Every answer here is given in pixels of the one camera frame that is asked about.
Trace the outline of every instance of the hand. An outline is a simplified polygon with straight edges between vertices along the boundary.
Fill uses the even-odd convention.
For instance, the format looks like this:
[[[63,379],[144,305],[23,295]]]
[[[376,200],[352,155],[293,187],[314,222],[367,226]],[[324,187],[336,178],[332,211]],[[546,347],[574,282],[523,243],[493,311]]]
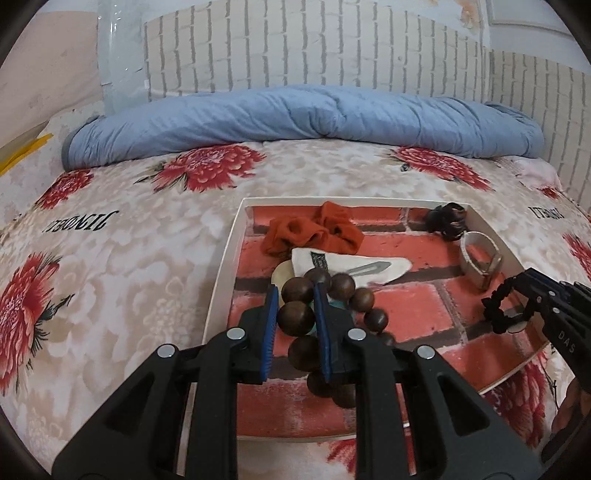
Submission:
[[[591,394],[581,389],[579,381],[575,378],[566,390],[566,397],[558,409],[556,418],[552,422],[552,433],[557,433],[565,428],[573,416],[575,408],[580,406],[583,417],[591,411]]]

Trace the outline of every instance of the bed sheet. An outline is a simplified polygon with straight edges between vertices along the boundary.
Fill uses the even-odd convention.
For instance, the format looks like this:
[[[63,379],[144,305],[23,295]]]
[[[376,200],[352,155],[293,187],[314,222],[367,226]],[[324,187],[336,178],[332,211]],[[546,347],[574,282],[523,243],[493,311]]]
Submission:
[[[202,148],[64,173],[0,236],[0,406],[50,469],[59,450],[160,344],[197,345],[225,239],[246,196],[404,197],[471,204],[526,267],[585,284],[588,218],[512,160],[341,140]],[[487,398],[539,447],[554,415],[543,353]],[[240,442],[241,478],[349,478],[354,440]]]

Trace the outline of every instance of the silver screw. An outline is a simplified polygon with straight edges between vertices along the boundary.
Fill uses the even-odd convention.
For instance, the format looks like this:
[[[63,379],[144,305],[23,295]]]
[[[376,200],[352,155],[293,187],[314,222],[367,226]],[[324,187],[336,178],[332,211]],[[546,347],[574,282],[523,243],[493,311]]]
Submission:
[[[364,330],[362,330],[361,328],[351,328],[351,330],[349,330],[347,332],[347,336],[351,339],[351,340],[363,340],[366,337],[366,333]]]
[[[171,345],[170,343],[165,343],[164,345],[160,345],[158,347],[158,350],[156,351],[156,353],[158,353],[158,356],[160,358],[170,358],[176,352],[177,352],[176,348],[174,347],[174,345]]]
[[[230,340],[242,340],[246,336],[246,332],[243,329],[241,329],[240,327],[234,327],[234,328],[230,328],[226,332],[226,336]]]
[[[417,354],[419,357],[424,358],[425,360],[430,360],[435,356],[435,350],[431,346],[421,345],[419,348],[417,348]]]

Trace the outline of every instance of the orange scrunchie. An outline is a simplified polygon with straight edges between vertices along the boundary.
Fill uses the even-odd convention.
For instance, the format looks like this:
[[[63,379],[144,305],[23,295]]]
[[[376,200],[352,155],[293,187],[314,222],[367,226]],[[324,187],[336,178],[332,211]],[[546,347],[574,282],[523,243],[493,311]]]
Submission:
[[[364,235],[350,219],[350,210],[333,202],[325,202],[313,219],[291,216],[275,218],[270,221],[261,250],[275,257],[288,254],[294,247],[355,255]]]

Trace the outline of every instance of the blue blanket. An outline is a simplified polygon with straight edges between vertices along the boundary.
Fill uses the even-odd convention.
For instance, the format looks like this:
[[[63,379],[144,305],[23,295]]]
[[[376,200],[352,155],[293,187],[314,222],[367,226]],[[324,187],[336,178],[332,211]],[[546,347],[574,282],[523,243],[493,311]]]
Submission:
[[[298,85],[166,98],[86,124],[66,171],[245,141],[341,138],[488,158],[539,157],[541,128],[507,106],[356,87]]]

